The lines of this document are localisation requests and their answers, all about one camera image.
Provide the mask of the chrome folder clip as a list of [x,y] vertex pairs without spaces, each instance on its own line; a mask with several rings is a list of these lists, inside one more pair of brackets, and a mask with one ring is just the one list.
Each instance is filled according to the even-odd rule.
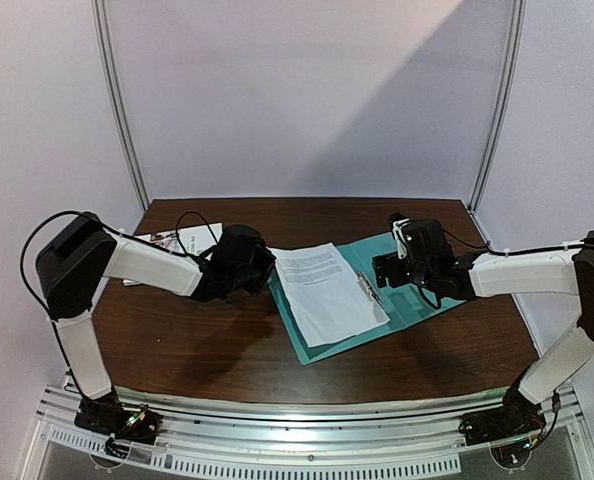
[[360,287],[363,289],[363,291],[365,292],[365,294],[373,302],[376,302],[378,305],[382,306],[383,301],[382,301],[381,297],[379,296],[379,294],[377,293],[376,289],[371,284],[368,277],[361,271],[356,271],[355,274],[356,274],[358,283],[359,283]]

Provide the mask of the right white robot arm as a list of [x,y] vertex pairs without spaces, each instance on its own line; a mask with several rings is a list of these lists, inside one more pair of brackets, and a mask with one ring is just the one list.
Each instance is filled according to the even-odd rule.
[[472,301],[506,294],[576,296],[580,314],[549,350],[523,372],[505,394],[494,427],[514,436],[539,407],[594,355],[594,230],[580,240],[518,251],[471,251],[456,256],[452,234],[434,219],[390,219],[396,249],[372,260],[378,287],[414,285],[444,298]]

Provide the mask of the white printed paper sheet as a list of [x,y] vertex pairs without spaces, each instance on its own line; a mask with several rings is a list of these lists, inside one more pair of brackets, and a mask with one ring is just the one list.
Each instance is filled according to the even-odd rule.
[[308,346],[335,344],[389,322],[333,244],[273,248],[271,252],[293,318]]

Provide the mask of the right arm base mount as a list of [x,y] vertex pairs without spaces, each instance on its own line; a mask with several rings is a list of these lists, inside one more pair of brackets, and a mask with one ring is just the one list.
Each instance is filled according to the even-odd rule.
[[458,432],[468,445],[475,445],[539,430],[535,439],[528,440],[522,446],[523,450],[532,450],[547,439],[554,429],[561,408],[560,395],[556,390],[552,391],[551,406],[554,417],[547,428],[541,404],[531,403],[516,386],[511,386],[504,394],[500,407],[462,415]]

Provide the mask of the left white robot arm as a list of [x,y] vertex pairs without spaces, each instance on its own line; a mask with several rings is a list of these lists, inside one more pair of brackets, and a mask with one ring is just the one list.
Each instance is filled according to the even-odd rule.
[[76,385],[91,401],[88,419],[105,434],[125,426],[92,322],[92,303],[104,278],[134,281],[207,303],[244,290],[256,295],[266,284],[275,257],[261,234],[229,225],[216,244],[200,255],[167,250],[111,229],[91,212],[75,218],[37,255],[35,269],[48,317]]

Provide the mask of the teal file folder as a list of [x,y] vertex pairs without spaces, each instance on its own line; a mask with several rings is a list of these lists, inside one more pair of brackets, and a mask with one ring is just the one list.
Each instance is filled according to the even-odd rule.
[[442,306],[435,310],[424,302],[417,289],[411,285],[396,289],[391,287],[379,289],[376,285],[371,260],[374,256],[394,251],[394,241],[388,234],[377,235],[335,247],[355,272],[361,271],[368,277],[383,301],[381,307],[387,314],[389,322],[335,344],[310,347],[306,344],[293,318],[275,267],[268,280],[268,286],[299,362],[303,365],[312,364],[391,333],[407,329],[460,305],[458,301],[448,299],[444,300]]

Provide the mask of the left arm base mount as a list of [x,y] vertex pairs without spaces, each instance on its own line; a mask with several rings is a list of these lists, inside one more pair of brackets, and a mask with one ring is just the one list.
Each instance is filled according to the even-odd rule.
[[74,425],[106,435],[106,455],[126,459],[132,443],[154,445],[162,417],[147,404],[124,405],[112,389],[99,399],[82,396]]

